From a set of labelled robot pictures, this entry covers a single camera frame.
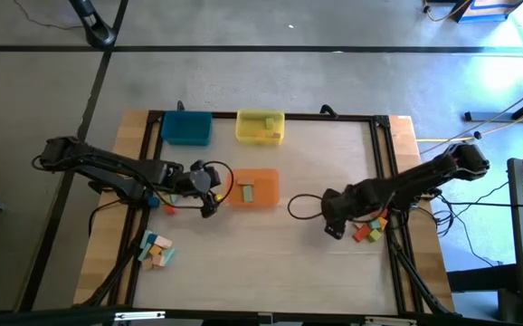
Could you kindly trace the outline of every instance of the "blue container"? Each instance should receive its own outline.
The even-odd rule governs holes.
[[[168,111],[161,138],[171,145],[207,146],[211,141],[210,112]]]

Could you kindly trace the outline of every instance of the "orange container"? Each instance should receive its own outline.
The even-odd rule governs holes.
[[[237,168],[233,171],[233,188],[227,197],[229,205],[238,207],[270,207],[280,202],[280,174],[275,168]],[[226,185],[232,176],[227,176]],[[238,185],[240,178],[253,180],[253,202],[243,201],[243,186]]]

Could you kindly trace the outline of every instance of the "wooden table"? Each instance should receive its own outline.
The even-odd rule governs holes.
[[[148,111],[143,110],[125,112],[113,152],[131,158],[139,157],[148,114]],[[390,116],[389,118],[398,170],[403,171],[418,165],[420,163],[420,155],[410,117]],[[151,130],[147,158],[153,158],[158,132],[158,124],[156,124]],[[381,139],[380,146],[383,153],[382,161],[385,175],[390,175],[390,161],[387,155],[384,155],[386,153],[385,143],[382,141],[384,137],[379,137],[379,139]],[[100,205],[115,199],[114,194],[104,193],[100,198]],[[421,203],[421,206],[430,210],[428,203]],[[75,303],[88,299],[113,267],[125,225],[126,212],[126,206],[115,205],[97,213],[81,269],[81,277],[74,296]],[[137,231],[137,226],[133,225],[132,234],[135,234]],[[424,213],[413,211],[409,227],[414,260],[419,274],[441,303],[447,309],[453,311],[451,290],[442,261],[442,252],[436,228],[432,219]],[[121,278],[117,303],[125,303],[130,266],[131,264],[128,265]],[[405,292],[406,309],[412,311],[414,305],[410,295],[408,277],[404,271],[402,271],[402,283]]]

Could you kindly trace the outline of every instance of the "concrete floor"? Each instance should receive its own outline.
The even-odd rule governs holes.
[[[18,0],[33,19],[77,24],[66,1]],[[96,0],[112,22],[117,0]],[[434,9],[446,14],[448,6]],[[131,1],[120,45],[297,44],[356,46],[523,47],[523,19],[503,23],[432,23],[417,0]],[[0,1],[0,44],[85,44],[81,30],[25,21]],[[0,309],[14,307],[35,255],[59,176],[30,168],[49,137],[81,123],[100,53],[0,53]],[[523,95],[523,55],[412,53],[114,53],[87,141],[110,149],[124,110],[275,109],[411,115],[419,138],[467,129],[467,110],[501,111]],[[497,124],[481,129],[490,129]],[[430,144],[421,144],[421,150]],[[472,186],[443,187],[452,201],[471,201],[506,180],[507,158],[523,158],[523,125],[485,137],[491,171]],[[430,159],[441,149],[423,155]],[[87,245],[86,220],[98,196],[76,177],[35,307],[67,307]],[[506,190],[490,202],[509,201]],[[442,209],[434,203],[434,210]],[[514,262],[510,212],[474,207],[467,222],[475,251]],[[461,225],[442,238],[447,270],[484,266],[470,253]],[[455,295],[459,312],[489,318],[496,296]]]

